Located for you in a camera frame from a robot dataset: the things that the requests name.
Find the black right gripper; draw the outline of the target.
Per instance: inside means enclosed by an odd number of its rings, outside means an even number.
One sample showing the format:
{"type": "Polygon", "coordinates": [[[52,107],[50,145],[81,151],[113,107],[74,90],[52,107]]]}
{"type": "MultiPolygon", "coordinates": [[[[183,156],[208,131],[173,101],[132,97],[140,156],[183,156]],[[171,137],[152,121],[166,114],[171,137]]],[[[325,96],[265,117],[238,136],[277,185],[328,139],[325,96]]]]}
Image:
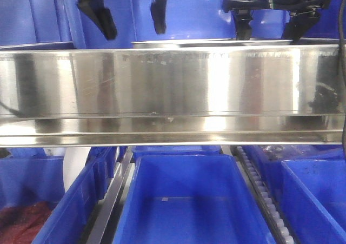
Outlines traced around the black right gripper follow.
{"type": "Polygon", "coordinates": [[[297,43],[319,22],[321,14],[317,9],[328,8],[330,2],[331,0],[222,0],[222,9],[224,12],[232,11],[237,40],[251,38],[252,10],[289,11],[290,19],[285,24],[282,38],[297,43]]]}

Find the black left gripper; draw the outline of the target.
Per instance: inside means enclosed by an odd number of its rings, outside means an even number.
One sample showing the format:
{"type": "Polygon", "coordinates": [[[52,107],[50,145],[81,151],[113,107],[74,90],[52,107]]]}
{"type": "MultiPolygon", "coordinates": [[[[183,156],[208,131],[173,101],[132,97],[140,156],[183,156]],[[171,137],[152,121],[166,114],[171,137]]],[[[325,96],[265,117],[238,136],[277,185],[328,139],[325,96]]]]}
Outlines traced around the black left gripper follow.
{"type": "MultiPolygon", "coordinates": [[[[101,31],[107,40],[117,36],[117,29],[109,8],[104,5],[104,0],[78,0],[77,6],[101,31]]],[[[155,32],[158,35],[166,31],[166,6],[167,0],[154,0],[150,6],[151,17],[155,32]]]]}

